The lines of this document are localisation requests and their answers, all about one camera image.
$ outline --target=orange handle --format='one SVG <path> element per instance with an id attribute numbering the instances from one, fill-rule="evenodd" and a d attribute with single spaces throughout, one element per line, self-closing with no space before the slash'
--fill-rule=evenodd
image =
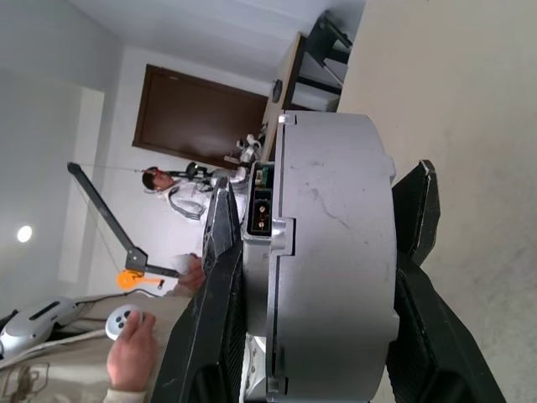
<path id="1" fill-rule="evenodd" d="M 128 290 L 134 288 L 140 283 L 151 283 L 162 285 L 163 281 L 161 279 L 146 279 L 143 277 L 143 273 L 135 270 L 124 270 L 116 278 L 117 285 L 119 288 Z"/>

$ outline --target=wire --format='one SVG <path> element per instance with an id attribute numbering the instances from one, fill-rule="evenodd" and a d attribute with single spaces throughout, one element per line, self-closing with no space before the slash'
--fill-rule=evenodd
<path id="1" fill-rule="evenodd" d="M 123 292 L 121 294 L 114 294 L 113 296 L 104 296 L 102 298 L 97 298 L 96 300 L 89 300 L 89 301 L 80 301 L 80 302 L 77 302 L 75 305 L 80 305 L 80 304 L 94 304 L 96 302 L 101 302 L 101 301 L 104 301 L 104 300 L 109 300 L 110 298 L 119 298 L 120 296 L 130 296 L 131 294 L 134 294 L 135 292 L 143 292 L 144 294 L 147 294 L 148 296 L 152 296 L 154 298 L 159 298 L 161 296 L 157 296 L 156 294 L 153 294 L 152 292 L 149 292 L 147 290 L 144 290 L 142 288 L 136 288 L 134 290 L 131 290 L 129 292 Z"/>
<path id="2" fill-rule="evenodd" d="M 125 168 L 122 166 L 94 165 L 94 164 L 78 164 L 80 166 L 89 166 L 91 168 L 103 168 L 104 170 L 128 170 L 137 174 L 143 174 L 146 170 L 136 170 L 134 168 Z"/>
<path id="3" fill-rule="evenodd" d="M 112 260 L 112 263 L 113 263 L 114 267 L 116 268 L 116 271 L 117 271 L 118 273 L 121 273 L 121 270 L 119 269 L 119 265 L 117 264 L 116 260 L 114 259 L 114 256 L 113 256 L 113 254 L 112 254 L 112 251 L 111 251 L 110 248 L 108 247 L 108 243 L 107 243 L 106 239 L 104 238 L 104 233 L 102 233 L 101 229 L 99 228 L 99 222 L 98 222 L 97 218 L 95 217 L 95 215 L 93 214 L 93 211 L 91 210 L 90 205 L 89 205 L 89 203 L 87 202 L 86 198 L 85 198 L 84 195 L 82 194 L 82 189 L 81 189 L 80 184 L 78 183 L 78 181 L 75 181 L 75 183 L 76 183 L 76 189 L 78 189 L 78 192 L 81 194 L 82 200 L 83 200 L 84 203 L 86 204 L 86 207 L 87 207 L 88 212 L 90 212 L 90 217 L 93 219 L 93 222 L 95 223 L 95 226 L 96 226 L 96 228 L 97 228 L 97 231 L 98 231 L 99 234 L 101 235 L 102 242 L 104 243 L 104 246 L 105 246 L 105 248 L 107 249 L 108 254 L 110 255 L 110 259 Z"/>

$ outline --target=beige floor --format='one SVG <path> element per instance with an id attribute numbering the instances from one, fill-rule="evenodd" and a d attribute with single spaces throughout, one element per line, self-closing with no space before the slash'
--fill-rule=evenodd
<path id="1" fill-rule="evenodd" d="M 513 403 L 537 402 L 536 39 L 530 0 L 371 0 L 339 110 L 375 122 L 400 175 L 435 164 L 424 269 Z"/>

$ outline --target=human hand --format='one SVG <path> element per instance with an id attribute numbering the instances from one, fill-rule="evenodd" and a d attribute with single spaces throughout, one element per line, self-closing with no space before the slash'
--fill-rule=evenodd
<path id="1" fill-rule="evenodd" d="M 189 290 L 197 292 L 203 281 L 205 281 L 205 273 L 203 271 L 202 260 L 196 254 L 190 254 L 190 268 L 186 275 L 179 279 L 179 284 L 184 285 Z"/>
<path id="2" fill-rule="evenodd" d="M 157 342 L 153 337 L 154 315 L 132 311 L 125 328 L 108 353 L 107 368 L 112 388 L 124 392 L 142 392 L 157 359 Z"/>

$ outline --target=white game controller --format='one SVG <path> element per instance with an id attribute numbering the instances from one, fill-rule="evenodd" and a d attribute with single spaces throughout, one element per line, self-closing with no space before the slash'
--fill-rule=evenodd
<path id="1" fill-rule="evenodd" d="M 111 338 L 112 340 L 117 340 L 125 326 L 127 325 L 127 318 L 131 314 L 132 311 L 138 311 L 140 312 L 140 319 L 139 324 L 140 326 L 143 322 L 143 313 L 140 308 L 133 304 L 123 305 L 120 306 L 118 309 L 116 309 L 114 312 L 110 314 L 110 316 L 107 319 L 107 325 L 105 327 L 105 330 L 107 332 L 107 336 Z"/>

